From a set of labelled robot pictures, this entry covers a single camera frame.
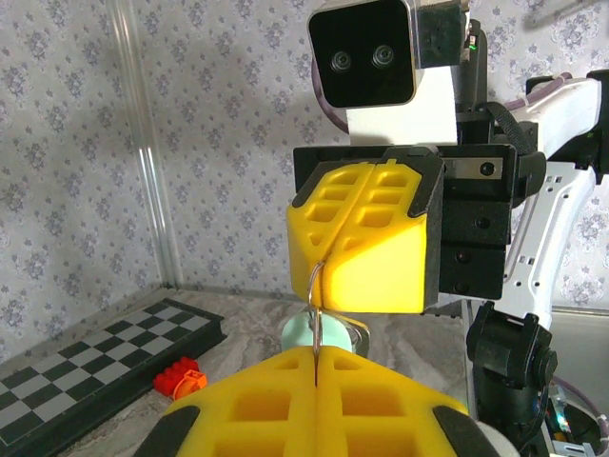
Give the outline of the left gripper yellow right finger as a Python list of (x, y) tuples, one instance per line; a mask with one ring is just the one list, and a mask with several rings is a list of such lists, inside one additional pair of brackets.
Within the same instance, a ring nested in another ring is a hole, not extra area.
[(458, 400), (341, 348), (317, 365), (319, 456), (493, 456)]

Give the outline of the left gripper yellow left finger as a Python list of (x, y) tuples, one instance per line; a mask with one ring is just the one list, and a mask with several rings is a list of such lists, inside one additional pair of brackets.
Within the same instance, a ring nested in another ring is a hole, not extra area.
[(139, 456), (313, 456), (314, 362), (293, 348), (173, 402)]

